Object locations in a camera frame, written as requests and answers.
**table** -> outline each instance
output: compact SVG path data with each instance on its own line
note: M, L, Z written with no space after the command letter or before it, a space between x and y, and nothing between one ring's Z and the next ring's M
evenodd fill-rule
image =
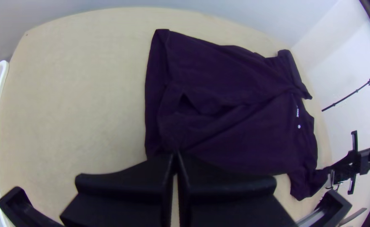
M252 28L165 8L91 11L27 31L0 97L0 196L18 185L36 209L60 222L77 193L76 175L116 172L146 160L144 81L151 38L159 28L265 57L289 48ZM331 152L320 106L315 98L304 104L315 117L318 167L324 167ZM294 220L310 213L325 193L298 202L288 177L276 179L275 196ZM173 204L175 227L176 193Z

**black mount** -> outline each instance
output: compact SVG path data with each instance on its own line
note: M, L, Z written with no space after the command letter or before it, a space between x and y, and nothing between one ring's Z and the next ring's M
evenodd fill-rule
M358 151L357 131L351 132L351 135L353 149L343 159L330 166L333 185L339 185L349 179L351 180L348 195L353 194L356 175L365 175L370 170L370 148Z

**white wall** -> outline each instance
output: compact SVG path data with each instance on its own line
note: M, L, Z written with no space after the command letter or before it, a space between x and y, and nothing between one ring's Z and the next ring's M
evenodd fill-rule
M358 1L340 0L292 51L303 63L321 107L345 97L370 78L370 20ZM351 131L358 131L359 149L370 147L370 86L324 112L333 161L352 149ZM347 226L361 226L370 211L370 172L357 177L353 195L349 184L339 193L353 207L368 210Z
M336 1L0 0L0 57L10 57L23 33L34 26L74 13L119 6L158 6L199 11L251 26L292 46Z

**beige table surface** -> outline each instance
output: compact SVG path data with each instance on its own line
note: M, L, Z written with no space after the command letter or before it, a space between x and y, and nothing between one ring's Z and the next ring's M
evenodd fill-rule
M159 28L266 57L289 48L252 28L163 8L92 11L27 31L0 100L0 195L18 185L36 209L60 222L77 193L76 175L116 172L146 160L144 82L151 38ZM328 165L319 105L315 99L304 104L315 117L319 167ZM288 177L276 179L275 196L295 220L311 212L324 193L298 202L290 196ZM173 203L175 227L176 193Z

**black cable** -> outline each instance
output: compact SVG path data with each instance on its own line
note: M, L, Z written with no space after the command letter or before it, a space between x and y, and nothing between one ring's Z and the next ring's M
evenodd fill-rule
M334 104L332 104L332 105L330 105L330 106L326 107L325 109L323 109L323 110L321 110L321 111L322 111L322 112L324 112L324 111L328 110L329 108L336 106L338 103L340 103L340 102L342 102L343 100L345 100L345 99L349 98L349 97L350 97L350 96L352 96L354 93L358 93L358 92L360 91L360 89L364 88L366 85L370 85L370 80L369 80L369 81L367 81L367 83L365 83L365 84L364 84L363 86L361 86L359 89L357 89L357 90L355 90L354 92L350 93L348 96L344 97L343 99L341 99L341 100L339 100L338 102L336 102L336 103L334 103Z

